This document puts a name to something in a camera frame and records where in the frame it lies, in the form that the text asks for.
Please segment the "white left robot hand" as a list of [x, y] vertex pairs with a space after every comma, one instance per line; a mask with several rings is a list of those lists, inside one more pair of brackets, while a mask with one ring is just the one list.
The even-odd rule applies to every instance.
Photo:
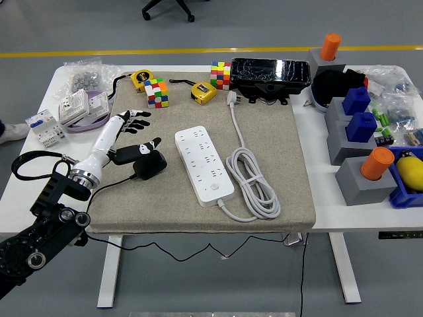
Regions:
[[127, 110], [109, 119], [91, 147], [88, 157], [74, 165], [69, 177], [76, 182], [87, 182], [96, 187], [102, 180], [103, 167], [110, 161], [116, 165], [123, 165], [135, 162], [155, 150], [161, 142], [160, 137], [140, 145], [113, 148], [121, 133], [136, 134], [138, 130], [147, 127], [149, 122], [142, 118], [150, 115], [149, 112], [141, 110]]

